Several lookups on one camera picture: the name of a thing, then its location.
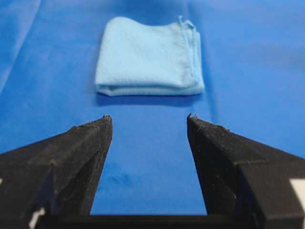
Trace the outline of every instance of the blue table surface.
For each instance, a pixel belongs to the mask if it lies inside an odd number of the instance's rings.
[[[108,20],[179,15],[201,34],[203,94],[96,93]],[[305,156],[304,21],[304,0],[0,0],[0,152],[111,115],[91,213],[205,214],[189,113]]]

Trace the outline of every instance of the black plastic part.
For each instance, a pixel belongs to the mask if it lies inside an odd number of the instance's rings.
[[[252,215],[257,227],[300,229],[304,211],[290,184],[305,178],[305,161],[187,118],[188,139],[209,214]]]
[[[88,215],[111,139],[104,116],[0,155],[0,225],[28,228],[37,207]]]
[[[247,218],[210,216],[45,216],[38,229],[252,229]]]

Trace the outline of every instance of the microfiber cloth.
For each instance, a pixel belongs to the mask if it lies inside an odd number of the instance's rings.
[[[104,31],[95,84],[109,96],[199,94],[200,34],[181,16],[164,26],[116,17]]]

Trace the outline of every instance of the white marker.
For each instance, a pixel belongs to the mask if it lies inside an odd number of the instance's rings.
[[[290,179],[290,184],[305,212],[305,179]]]
[[[45,212],[44,208],[41,208],[39,211],[35,211],[33,213],[32,219],[29,222],[30,229],[34,229],[38,222],[39,217],[43,216],[45,214],[46,214],[46,212]]]

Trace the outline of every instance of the light blue towel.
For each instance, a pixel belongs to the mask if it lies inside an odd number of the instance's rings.
[[[165,26],[114,18],[104,32],[95,84],[109,96],[199,94],[200,35],[181,16]]]

